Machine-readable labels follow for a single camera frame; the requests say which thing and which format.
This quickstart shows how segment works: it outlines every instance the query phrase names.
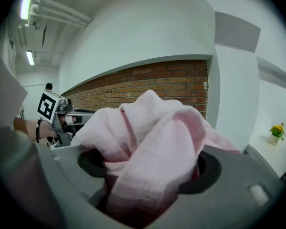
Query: white table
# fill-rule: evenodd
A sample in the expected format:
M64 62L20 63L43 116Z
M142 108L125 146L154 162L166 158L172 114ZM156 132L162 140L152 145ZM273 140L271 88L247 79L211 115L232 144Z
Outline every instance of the white table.
M286 137L275 146L268 143L269 133L254 132L249 141L249 147L255 150L266 166L270 166L278 177L286 172Z

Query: yellow flower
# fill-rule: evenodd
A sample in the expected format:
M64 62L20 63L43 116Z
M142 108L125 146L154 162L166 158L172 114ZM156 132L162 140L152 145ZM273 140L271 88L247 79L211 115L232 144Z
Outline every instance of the yellow flower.
M283 128L281 125L274 125L272 128L276 128L276 129L278 129L279 131L285 133L285 132L284 132L284 128Z

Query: flower pot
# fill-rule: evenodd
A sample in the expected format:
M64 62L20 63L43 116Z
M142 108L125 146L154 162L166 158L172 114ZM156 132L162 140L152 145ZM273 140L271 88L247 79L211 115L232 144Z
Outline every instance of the flower pot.
M279 137L274 136L274 135L270 135L268 138L268 143L272 144L272 145L277 145L278 141L280 140Z

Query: ceiling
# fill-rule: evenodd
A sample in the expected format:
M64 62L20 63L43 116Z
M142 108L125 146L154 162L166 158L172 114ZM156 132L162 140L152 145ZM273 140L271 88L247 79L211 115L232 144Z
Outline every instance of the ceiling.
M97 11L111 0L53 1L74 8L93 19ZM25 51L32 49L22 47L18 34L18 25L22 22L19 16L20 4L21 0L16 0L10 10L10 14L8 15L9 36L13 39L16 45L16 73L35 71L41 68L45 69L46 67L58 68L66 49L71 44L76 34L84 29L63 22L41 18L42 23L47 25L45 40L43 47L34 51L36 56L36 58L34 58L35 65L30 66Z

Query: brick wall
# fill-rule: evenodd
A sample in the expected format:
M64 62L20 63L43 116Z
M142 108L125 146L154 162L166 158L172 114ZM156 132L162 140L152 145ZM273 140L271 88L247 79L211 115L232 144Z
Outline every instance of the brick wall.
M177 99L205 117L207 65L203 60L181 60L141 65L102 76L82 84L63 96L76 108L96 111L132 103L148 89L162 99Z

